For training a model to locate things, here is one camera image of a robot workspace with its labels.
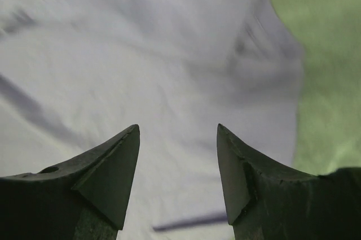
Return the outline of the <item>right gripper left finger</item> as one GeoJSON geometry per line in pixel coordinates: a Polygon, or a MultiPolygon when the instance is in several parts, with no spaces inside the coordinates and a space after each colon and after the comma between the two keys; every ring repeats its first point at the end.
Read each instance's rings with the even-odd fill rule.
{"type": "Polygon", "coordinates": [[[1,178],[2,239],[116,239],[140,146],[134,124],[38,173],[1,178]]]}

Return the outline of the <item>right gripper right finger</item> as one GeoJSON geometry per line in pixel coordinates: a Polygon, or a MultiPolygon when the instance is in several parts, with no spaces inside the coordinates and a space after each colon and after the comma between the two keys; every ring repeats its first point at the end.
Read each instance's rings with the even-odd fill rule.
{"type": "Polygon", "coordinates": [[[223,125],[217,155],[236,239],[360,238],[360,168],[304,173],[248,146],[223,125]]]}

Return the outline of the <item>purple t shirt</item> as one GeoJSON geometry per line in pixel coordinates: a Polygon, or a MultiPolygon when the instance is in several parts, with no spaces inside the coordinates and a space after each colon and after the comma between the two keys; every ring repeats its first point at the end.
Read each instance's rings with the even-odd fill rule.
{"type": "Polygon", "coordinates": [[[217,126],[290,164],[302,57],[270,0],[1,0],[1,175],[138,124],[119,239],[229,239],[217,126]]]}

